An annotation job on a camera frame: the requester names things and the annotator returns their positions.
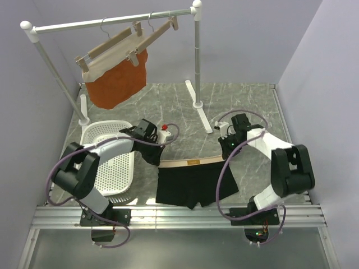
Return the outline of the aluminium front rail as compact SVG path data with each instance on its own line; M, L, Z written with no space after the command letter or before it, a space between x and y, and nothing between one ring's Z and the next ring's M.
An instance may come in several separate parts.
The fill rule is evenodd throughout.
M285 228L322 228L326 221L319 205L287 205ZM231 229L234 226L215 206L193 211L173 206L131 206L130 229ZM37 207L31 229L91 229L81 226L79 207Z

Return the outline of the white perforated plastic basket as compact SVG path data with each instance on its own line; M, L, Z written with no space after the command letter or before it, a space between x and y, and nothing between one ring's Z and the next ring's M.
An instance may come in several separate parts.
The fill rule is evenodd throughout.
M104 120L82 128L80 143L99 143L117 135L120 130L132 127L125 120ZM118 155L98 167L95 188L103 196L113 196L127 191L134 177L135 153Z

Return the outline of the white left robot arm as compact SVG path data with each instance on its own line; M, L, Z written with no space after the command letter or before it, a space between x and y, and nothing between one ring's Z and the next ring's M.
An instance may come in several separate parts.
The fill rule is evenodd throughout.
M68 192L84 208L84 218L93 219L98 225L127 225L129 215L118 215L113 203L96 189L98 168L110 159L134 151L148 164L159 166L160 156L170 139L166 129L158 129L142 119L138 125L121 129L99 142L87 145L73 142L49 173L48 183Z

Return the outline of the silver white clothes rack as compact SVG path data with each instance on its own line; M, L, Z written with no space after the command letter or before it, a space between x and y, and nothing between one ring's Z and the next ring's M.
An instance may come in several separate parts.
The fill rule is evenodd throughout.
M28 21L21 21L20 28L25 32L26 36L29 38L32 44L34 44L44 63L47 65L50 70L53 78L62 89L66 98L71 103L71 106L74 112L79 117L79 125L81 130L84 131L86 127L90 124L90 118L88 117L88 107L87 107L87 99L84 94L80 96L80 105L76 104L75 99L71 96L68 87L65 82L59 75L56 70L54 64L52 63L50 57L46 53L43 48L39 34L52 33L58 31L65 30L74 30L74 29L85 29L90 27L100 27L103 28L104 25L115 25L130 22L131 26L125 28L123 31L119 32L114 36L107 35L108 39L95 47L94 49L87 52L87 54L83 57L77 57L75 59L76 64L81 68L83 72L88 72L88 64L86 63L88 60L93 60L98 58L101 54L110 50L116 44L124 40L125 38L131 36L132 34L137 34L138 37L142 35L142 27L141 21L150 22L150 20L159 19L159 18L167 18L166 21L160 28L157 30L152 30L152 33L145 38L139 45L135 47L135 49L130 50L129 53L126 54L125 59L129 60L134 66L139 64L137 59L137 55L148 48L153 42L155 42L162 34L164 34L169 28L173 28L174 30L178 30L178 21L177 17L191 15L194 19L194 37L195 37L195 83L192 84L190 80L186 80L185 84L187 90L191 96L193 101L192 107L194 111L196 111L199 115L199 118L203 124L205 132L207 134L213 133L213 129L210 126L209 120L204 112L203 102L201 100L201 58L200 58L200 21L202 19L202 1L193 1L190 8L182 9L182 10L168 10L162 12L151 12L140 15L131 15L131 16L121 16L121 17L106 17L98 20L90 20L90 21L80 21L80 22L72 22L66 24L57 24L57 25L49 25L49 26L33 26Z

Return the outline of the black underwear beige waistband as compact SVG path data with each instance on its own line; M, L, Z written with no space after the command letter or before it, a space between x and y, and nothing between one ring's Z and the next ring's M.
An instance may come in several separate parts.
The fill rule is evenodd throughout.
M216 202L218 178L225 160L220 156L203 159L163 160L158 168L155 202L194 209Z

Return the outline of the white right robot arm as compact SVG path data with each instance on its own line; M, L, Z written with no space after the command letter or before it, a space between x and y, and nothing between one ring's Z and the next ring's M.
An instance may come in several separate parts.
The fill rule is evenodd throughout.
M267 130L268 122L260 114L244 109L231 110L215 122L214 128L220 131L219 142L225 160L215 191L217 210L224 218L231 221L249 219L259 224L266 219L267 211L282 206L287 197L314 188L315 177L307 147L272 135ZM232 158L247 145L270 160L270 184L253 196L247 215L230 217L220 206L220 187Z

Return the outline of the orange shorts beige waistband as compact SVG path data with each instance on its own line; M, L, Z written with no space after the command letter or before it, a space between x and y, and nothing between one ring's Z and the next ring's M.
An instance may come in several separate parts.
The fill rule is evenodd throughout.
M143 35L131 36L121 41L105 53L87 63L89 71L82 72L92 103L103 109L113 109L146 86L147 51L139 54L139 65L133 66L126 60L128 51L132 51L144 40Z

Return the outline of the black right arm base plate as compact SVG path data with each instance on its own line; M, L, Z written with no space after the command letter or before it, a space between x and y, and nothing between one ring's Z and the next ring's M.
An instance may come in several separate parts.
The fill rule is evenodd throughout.
M238 218L248 215L247 208L230 208L229 213L226 214L231 218ZM232 226L263 226L266 225L279 225L279 214L276 208L261 212L255 216L251 216L244 220L231 220Z

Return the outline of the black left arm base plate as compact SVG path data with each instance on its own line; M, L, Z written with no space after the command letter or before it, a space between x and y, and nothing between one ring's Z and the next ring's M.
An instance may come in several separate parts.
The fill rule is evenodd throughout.
M129 226L131 220L131 210L125 209L106 209L102 214L96 214L90 209L84 209L80 217L80 226Z

